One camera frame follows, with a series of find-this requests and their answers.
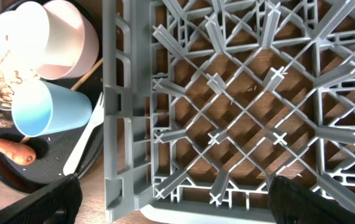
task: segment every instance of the round black tray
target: round black tray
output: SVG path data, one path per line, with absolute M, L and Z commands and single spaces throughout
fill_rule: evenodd
M 10 5 L 6 11 L 15 10 L 20 4 L 26 2 L 18 1 Z M 36 1 L 44 4 L 47 1 Z M 102 55 L 101 37 L 102 29 L 97 24 L 90 13 L 76 1 L 69 1 L 89 20 L 93 25 L 100 41 L 99 58 Z M 77 90 L 87 95 L 94 106 L 98 100 L 98 96 L 103 89 L 102 83 L 103 70 L 100 67 L 97 71 Z M 64 79 L 50 81 L 66 88 L 71 88 L 79 78 Z M 37 159 L 29 166 L 19 166 L 3 154 L 0 153 L 0 181 L 10 188 L 22 192 L 32 193 L 42 188 L 43 186 L 62 178 L 62 173 L 65 161 L 68 159 L 73 147 L 77 143 L 84 127 L 64 131 L 61 133 L 48 134 L 37 138 L 32 138 L 27 142 L 37 153 Z M 15 128 L 0 129 L 0 138 L 9 139 L 12 141 L 20 141 L 23 135 Z M 77 173 L 81 178 L 95 163 L 103 149 L 103 126 L 97 127 L 83 153 L 82 159 L 78 165 Z

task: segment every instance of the white fork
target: white fork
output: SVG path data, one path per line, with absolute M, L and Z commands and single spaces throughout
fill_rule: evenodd
M 70 157 L 64 165 L 63 173 L 64 175 L 73 174 L 77 169 L 80 158 L 82 157 L 83 151 L 85 150 L 86 143 L 89 140 L 90 134 L 93 129 L 101 125 L 104 122 L 104 97 L 103 93 L 100 93 L 95 109 L 93 110 L 92 116 L 81 137 L 79 138 L 77 144 L 71 152 Z

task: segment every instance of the gray plastic crate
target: gray plastic crate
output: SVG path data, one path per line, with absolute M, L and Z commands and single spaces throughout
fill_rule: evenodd
M 316 183 L 310 190 L 337 201 L 344 208 L 355 213 L 355 125 L 340 125 L 339 121 L 349 114 L 355 114 L 355 99 L 349 100 L 340 95 L 344 91 L 355 91 L 355 30 L 335 32 L 335 28 L 346 18 L 355 20 L 355 0 L 324 0 L 331 5 L 325 16 L 318 20 L 318 5 L 321 1 L 297 1 L 294 8 L 284 5 L 291 1 L 263 0 L 206 0 L 209 7 L 191 9 L 195 0 L 188 0 L 182 7 L 177 0 L 123 1 L 123 16 L 115 11 L 114 0 L 103 1 L 103 56 L 104 92 L 105 92 L 105 207 L 106 219 L 115 221 L 133 210 L 141 209 L 149 219 L 166 223 L 273 223 L 270 210 L 256 208 L 250 198 L 255 194 L 266 195 L 268 186 L 276 175 L 290 169 L 294 163 L 300 163 L 316 177 Z M 156 25 L 155 9 L 166 5 L 166 27 Z M 244 11 L 237 16 L 235 12 Z M 249 20 L 255 18 L 255 25 L 249 26 Z M 235 26 L 231 34 L 227 33 L 227 21 Z M 275 40 L 275 36 L 288 23 L 300 29 L 301 37 Z M 116 26 L 123 32 L 123 51 L 115 49 Z M 251 44 L 231 45 L 234 37 L 244 30 L 256 41 Z M 212 44 L 211 49 L 192 50 L 193 43 L 203 38 Z M 302 49 L 292 56 L 281 49 L 301 45 Z M 157 71 L 156 51 L 168 50 L 168 72 Z M 263 50 L 270 50 L 286 64 L 273 67 L 265 77 L 259 78 L 249 64 Z M 298 59 L 307 51 L 311 51 L 312 69 L 308 71 Z M 330 50 L 343 58 L 336 68 L 321 72 L 322 58 L 320 53 Z M 235 57 L 240 52 L 250 54 L 244 61 Z M 221 74 L 206 72 L 214 60 L 224 55 L 238 69 L 224 80 Z M 207 57 L 200 65 L 193 61 Z M 123 84 L 117 85 L 116 60 L 123 62 Z M 194 68 L 184 86 L 175 84 L 175 65 L 185 61 Z M 289 69 L 301 73 L 303 78 L 313 87 L 304 95 L 299 103 L 292 103 L 278 91 L 285 80 Z M 228 87 L 241 75 L 249 76 L 258 93 L 246 106 L 240 99 L 227 92 Z M 187 91 L 198 81 L 205 78 L 212 90 L 212 96 L 198 106 L 187 95 Z M 168 111 L 157 110 L 159 95 L 168 95 Z M 280 103 L 290 109 L 275 125 L 269 127 L 250 112 L 251 106 L 265 94 L 271 94 Z M 231 105 L 240 109 L 240 113 L 226 126 L 218 126 L 217 122 L 206 115 L 206 111 L 222 96 L 230 100 Z M 344 110 L 331 121 L 323 120 L 323 95 L 328 95 L 340 103 Z M 146 114 L 145 98 L 149 97 L 149 114 Z M 176 104 L 186 100 L 196 110 L 196 114 L 184 125 L 176 122 Z M 301 110 L 308 100 L 314 100 L 315 117 L 308 117 Z M 314 130 L 314 135 L 298 150 L 293 150 L 285 140 L 290 133 L 281 129 L 281 124 L 293 114 L 302 119 Z M 168 116 L 168 125 L 159 125 L 158 117 Z M 244 148 L 231 136 L 229 130 L 242 117 L 249 116 L 263 129 L 263 136 L 250 149 Z M 118 118 L 123 118 L 125 165 L 118 171 Z M 207 133 L 207 146 L 201 147 L 187 132 L 199 119 L 206 119 L 213 126 Z M 150 133 L 146 132 L 146 124 L 150 123 Z M 177 143 L 189 142 L 197 155 L 183 166 L 176 160 Z M 215 160 L 207 152 L 224 142 L 229 142 L 240 153 L 240 159 L 228 169 L 220 161 Z M 260 162 L 253 158 L 253 152 L 263 142 L 284 148 L 290 153 L 279 168 L 269 172 Z M 330 142 L 340 152 L 347 155 L 333 169 L 326 168 L 325 153 L 330 150 L 325 143 Z M 166 144 L 169 151 L 169 173 L 159 171 L 159 145 Z M 150 145 L 151 158 L 147 156 Z M 315 148 L 316 167 L 306 162 L 303 155 Z M 209 163 L 217 171 L 213 183 L 194 180 L 188 171 L 200 160 Z M 244 162 L 256 167 L 265 180 L 261 184 L 237 184 L 230 173 Z M 184 189 L 204 189 L 209 191 L 209 203 L 190 202 L 184 199 Z M 244 196 L 241 205 L 233 203 L 234 195 Z

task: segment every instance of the light blue plastic cup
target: light blue plastic cup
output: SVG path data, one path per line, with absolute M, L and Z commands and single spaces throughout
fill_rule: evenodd
M 92 115 L 92 104 L 82 93 L 29 80 L 16 88 L 11 114 L 22 134 L 36 137 L 84 126 Z

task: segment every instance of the orange carrot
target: orange carrot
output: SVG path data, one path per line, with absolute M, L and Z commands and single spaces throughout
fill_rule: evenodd
M 0 152 L 22 166 L 29 165 L 36 159 L 36 153 L 31 147 L 1 138 Z

